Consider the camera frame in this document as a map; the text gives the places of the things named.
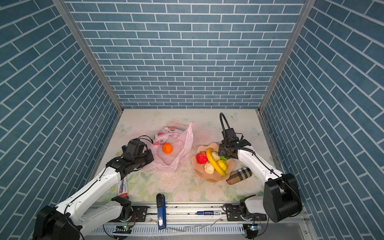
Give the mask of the beige fake garlic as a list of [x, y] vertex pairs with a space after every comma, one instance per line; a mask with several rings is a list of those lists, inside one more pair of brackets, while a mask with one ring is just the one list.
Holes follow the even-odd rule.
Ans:
[[211, 163], [207, 162], [204, 165], [204, 171], [205, 171], [206, 174], [212, 175], [212, 174], [215, 173], [215, 168], [212, 166]]
[[215, 151], [212, 151], [212, 157], [214, 158], [215, 161], [221, 160], [220, 156]]

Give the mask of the yellow fake lemon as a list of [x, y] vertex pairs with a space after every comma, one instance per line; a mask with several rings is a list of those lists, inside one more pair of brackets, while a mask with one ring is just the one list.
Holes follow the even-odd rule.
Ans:
[[226, 162], [223, 160], [217, 161], [217, 164], [223, 169], [224, 172], [228, 169]]

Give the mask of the yellow fake banana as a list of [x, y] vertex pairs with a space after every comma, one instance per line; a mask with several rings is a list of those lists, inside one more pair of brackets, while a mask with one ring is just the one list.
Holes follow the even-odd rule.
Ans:
[[212, 155], [213, 148], [208, 148], [206, 151], [206, 156], [210, 164], [214, 167], [214, 169], [223, 177], [226, 176], [225, 170], [217, 163], [217, 161], [214, 159]]

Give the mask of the red fake strawberry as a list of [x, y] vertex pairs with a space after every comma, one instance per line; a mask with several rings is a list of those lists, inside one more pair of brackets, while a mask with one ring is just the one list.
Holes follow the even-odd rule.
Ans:
[[196, 155], [196, 161], [200, 165], [205, 165], [208, 162], [208, 158], [205, 152], [200, 152]]

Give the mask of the orange fake tangerine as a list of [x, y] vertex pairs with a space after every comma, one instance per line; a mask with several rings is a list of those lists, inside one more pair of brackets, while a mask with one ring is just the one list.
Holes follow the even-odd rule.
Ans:
[[169, 143], [165, 143], [162, 147], [162, 151], [165, 153], [165, 154], [171, 154], [173, 152], [173, 147], [171, 144]]

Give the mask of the pink plastic bag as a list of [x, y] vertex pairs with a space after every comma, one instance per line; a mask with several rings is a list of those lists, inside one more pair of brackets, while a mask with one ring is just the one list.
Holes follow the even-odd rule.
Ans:
[[[150, 144], [154, 161], [143, 167], [144, 171], [157, 170], [164, 173], [173, 173], [188, 158], [194, 141], [193, 125], [191, 122], [186, 130], [180, 130], [172, 127], [163, 128], [155, 136], [155, 140]], [[162, 147], [169, 143], [173, 147], [171, 154], [165, 154]]]

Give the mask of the pink scalloped bowl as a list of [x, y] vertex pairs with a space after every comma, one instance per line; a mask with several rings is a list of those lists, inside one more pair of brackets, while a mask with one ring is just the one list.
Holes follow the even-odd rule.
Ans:
[[232, 172], [232, 170], [235, 167], [234, 160], [229, 159], [229, 160], [226, 161], [228, 169], [226, 170], [226, 176], [225, 177], [220, 175], [217, 171], [215, 171], [211, 175], [207, 174], [204, 171], [204, 165], [201, 165], [201, 164], [197, 163], [196, 155], [199, 154], [200, 152], [205, 152], [209, 148], [213, 148], [214, 151], [217, 152], [219, 150], [219, 145], [216, 144], [216, 143], [212, 143], [212, 144], [210, 144], [208, 146], [199, 146], [197, 152], [191, 157], [191, 161], [192, 161], [194, 169], [195, 169], [195, 174], [199, 178], [201, 178], [201, 179], [203, 179], [203, 180], [205, 180], [205, 181], [207, 181], [209, 183], [218, 183], [218, 182], [221, 182], [221, 181], [226, 181], [230, 177], [231, 172]]

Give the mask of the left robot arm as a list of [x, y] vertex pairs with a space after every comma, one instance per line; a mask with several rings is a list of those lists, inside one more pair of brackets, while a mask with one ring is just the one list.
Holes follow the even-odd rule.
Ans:
[[154, 161], [147, 144], [139, 138], [122, 146], [123, 153], [110, 160], [88, 184], [55, 207], [46, 206], [37, 214], [34, 240], [82, 240], [101, 225], [118, 220], [128, 222], [135, 214], [131, 201], [117, 195], [104, 206], [86, 211], [111, 187]]

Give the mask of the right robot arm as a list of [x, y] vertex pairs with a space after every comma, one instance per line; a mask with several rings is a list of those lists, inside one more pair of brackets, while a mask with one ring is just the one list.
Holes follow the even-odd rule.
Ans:
[[233, 128], [223, 130], [222, 135], [224, 139], [219, 145], [219, 156], [239, 160], [264, 183], [262, 199], [249, 196], [240, 200], [242, 217], [251, 219], [261, 214], [277, 223], [300, 214], [303, 203], [296, 177], [290, 173], [284, 174], [270, 165], [247, 140], [237, 137]]

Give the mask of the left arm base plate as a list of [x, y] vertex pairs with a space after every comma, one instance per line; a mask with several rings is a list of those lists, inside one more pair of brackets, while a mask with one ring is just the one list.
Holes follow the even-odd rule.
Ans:
[[148, 206], [123, 207], [119, 217], [120, 222], [144, 222], [146, 220]]

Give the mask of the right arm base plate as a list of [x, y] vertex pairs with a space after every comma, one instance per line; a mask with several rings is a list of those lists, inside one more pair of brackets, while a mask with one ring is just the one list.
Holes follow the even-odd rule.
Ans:
[[222, 205], [222, 211], [227, 217], [229, 222], [238, 222], [238, 221], [266, 221], [267, 215], [261, 213], [252, 214], [243, 204], [233, 205], [233, 204], [224, 204]]

